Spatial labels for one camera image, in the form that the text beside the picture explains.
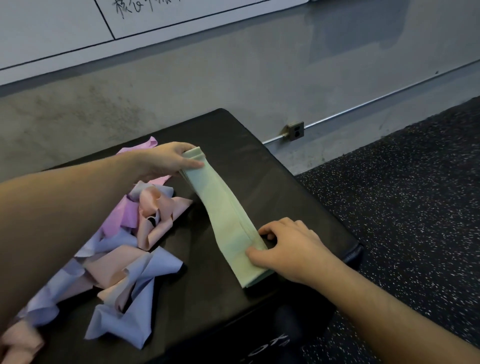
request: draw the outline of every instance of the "green fabric strip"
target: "green fabric strip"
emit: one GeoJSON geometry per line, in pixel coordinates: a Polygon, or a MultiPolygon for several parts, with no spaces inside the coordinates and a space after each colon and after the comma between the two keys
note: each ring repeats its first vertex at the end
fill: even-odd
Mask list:
{"type": "Polygon", "coordinates": [[[251,245],[260,250],[267,247],[233,192],[210,166],[200,147],[183,153],[183,156],[205,164],[199,170],[182,170],[180,173],[204,203],[216,243],[240,285],[249,287],[270,275],[272,271],[254,266],[245,255],[251,245]]]}

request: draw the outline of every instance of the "black line on whiteboard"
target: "black line on whiteboard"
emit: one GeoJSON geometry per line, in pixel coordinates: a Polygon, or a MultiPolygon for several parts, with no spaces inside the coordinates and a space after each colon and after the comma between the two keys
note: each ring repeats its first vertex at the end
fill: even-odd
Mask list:
{"type": "Polygon", "coordinates": [[[252,3],[252,4],[242,5],[242,6],[239,6],[239,7],[237,7],[237,8],[228,9],[228,10],[223,10],[222,12],[215,12],[215,13],[213,13],[213,14],[208,14],[208,15],[204,15],[204,16],[199,16],[198,18],[193,18],[193,19],[189,19],[189,20],[184,20],[183,22],[178,22],[178,23],[175,23],[175,24],[170,24],[170,25],[166,25],[166,26],[161,26],[161,27],[155,28],[155,29],[145,30],[144,32],[140,32],[140,33],[130,34],[129,36],[120,36],[120,37],[115,38],[115,39],[116,39],[116,40],[119,40],[119,39],[130,38],[131,36],[138,36],[138,35],[140,35],[140,34],[145,34],[145,33],[148,33],[148,32],[154,32],[154,31],[156,31],[156,30],[168,28],[168,27],[170,27],[170,26],[179,25],[179,24],[183,24],[183,23],[188,23],[188,22],[192,22],[192,21],[194,21],[194,20],[199,20],[199,19],[203,19],[203,18],[208,18],[209,16],[222,14],[222,13],[224,13],[224,12],[231,12],[231,11],[233,11],[233,10],[237,10],[237,9],[241,9],[241,8],[246,8],[247,6],[253,6],[253,5],[260,4],[261,2],[268,2],[268,1],[272,1],[272,0],[261,0],[261,1],[254,2],[254,3],[252,3]]]}
{"type": "Polygon", "coordinates": [[[100,9],[100,7],[98,5],[98,2],[96,0],[94,0],[94,1],[95,1],[95,4],[96,4],[96,7],[98,8],[98,11],[100,12],[100,14],[102,14],[103,21],[107,25],[107,28],[110,31],[110,34],[112,34],[112,38],[115,39],[115,36],[113,35],[112,30],[110,29],[110,25],[108,25],[107,20],[105,19],[105,16],[103,15],[102,9],[100,9]]]}
{"type": "MultiPolygon", "coordinates": [[[[170,27],[170,26],[174,26],[174,25],[178,25],[178,24],[183,24],[183,23],[188,23],[188,22],[191,22],[191,21],[193,21],[193,20],[198,20],[198,19],[202,19],[202,18],[207,18],[207,17],[209,17],[209,16],[222,14],[222,13],[224,13],[224,12],[230,12],[230,11],[233,11],[233,10],[236,10],[236,9],[245,8],[245,7],[247,7],[247,6],[253,6],[253,5],[260,4],[260,3],[262,3],[262,2],[267,2],[267,1],[272,1],[272,0],[261,0],[261,1],[255,2],[255,3],[253,3],[253,4],[248,4],[248,5],[239,6],[239,7],[235,8],[235,9],[229,9],[229,10],[224,10],[224,11],[222,11],[222,12],[216,12],[216,13],[214,13],[214,14],[209,14],[209,15],[201,16],[201,17],[195,18],[195,19],[185,20],[185,21],[183,21],[183,22],[179,22],[179,23],[175,23],[175,24],[170,24],[170,25],[166,25],[166,26],[161,26],[161,27],[159,27],[159,28],[155,28],[155,29],[151,29],[151,30],[146,30],[146,31],[144,31],[144,32],[135,33],[135,34],[132,34],[132,35],[129,35],[129,36],[123,36],[123,37],[120,37],[120,38],[115,38],[115,37],[113,36],[113,33],[112,33],[111,30],[110,30],[110,27],[108,27],[108,29],[110,30],[111,35],[113,36],[113,39],[111,39],[111,40],[106,40],[106,41],[104,41],[104,42],[95,43],[95,44],[91,44],[91,45],[89,45],[89,46],[80,47],[80,48],[76,48],[76,49],[72,49],[72,50],[67,50],[67,51],[65,51],[65,52],[60,52],[60,53],[52,54],[52,55],[50,55],[50,56],[37,58],[37,59],[31,60],[31,61],[26,61],[26,62],[22,62],[22,63],[13,64],[13,65],[11,65],[11,66],[7,66],[7,67],[0,68],[0,72],[1,72],[1,71],[4,71],[4,70],[8,70],[8,69],[10,69],[10,68],[14,68],[14,67],[18,67],[18,66],[24,66],[24,65],[29,64],[29,63],[34,63],[34,62],[37,62],[37,61],[47,60],[48,58],[53,58],[53,57],[56,57],[56,56],[62,56],[62,55],[64,55],[64,54],[76,52],[76,51],[78,51],[78,50],[83,50],[83,49],[87,49],[87,48],[91,48],[91,47],[100,46],[100,45],[102,45],[102,44],[115,42],[115,41],[120,40],[120,39],[130,38],[131,36],[137,36],[137,35],[140,35],[140,34],[145,34],[145,33],[148,33],[148,32],[153,32],[153,31],[156,31],[156,30],[159,30],[159,29],[168,28],[168,27],[170,27]]],[[[115,53],[115,54],[112,54],[112,56],[116,56],[116,55],[122,54],[122,53],[115,53]]]]}

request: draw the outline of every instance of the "person's right arm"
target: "person's right arm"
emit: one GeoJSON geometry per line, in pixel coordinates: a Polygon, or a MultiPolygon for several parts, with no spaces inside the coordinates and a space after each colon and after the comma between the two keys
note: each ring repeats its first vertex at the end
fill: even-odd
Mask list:
{"type": "Polygon", "coordinates": [[[480,363],[480,350],[377,287],[335,257],[301,221],[283,218],[259,229],[269,250],[249,248],[253,264],[323,294],[387,363],[480,363]]]}

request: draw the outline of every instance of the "person's right hand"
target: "person's right hand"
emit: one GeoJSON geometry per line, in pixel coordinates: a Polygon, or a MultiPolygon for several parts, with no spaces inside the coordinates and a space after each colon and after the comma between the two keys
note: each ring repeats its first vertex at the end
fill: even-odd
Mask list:
{"type": "Polygon", "coordinates": [[[319,266],[338,260],[323,245],[318,235],[300,221],[283,218],[262,226],[258,233],[268,240],[277,238],[277,245],[268,250],[249,247],[245,254],[259,267],[273,269],[281,276],[297,283],[313,285],[319,266]]]}

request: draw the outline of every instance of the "black speckled floor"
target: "black speckled floor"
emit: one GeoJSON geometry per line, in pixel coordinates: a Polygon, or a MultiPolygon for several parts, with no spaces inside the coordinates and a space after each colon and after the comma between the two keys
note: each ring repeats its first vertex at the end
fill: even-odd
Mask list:
{"type": "MultiPolygon", "coordinates": [[[[364,244],[364,276],[480,347],[480,97],[297,178],[364,244]]],[[[377,362],[338,314],[304,355],[377,362]]]]}

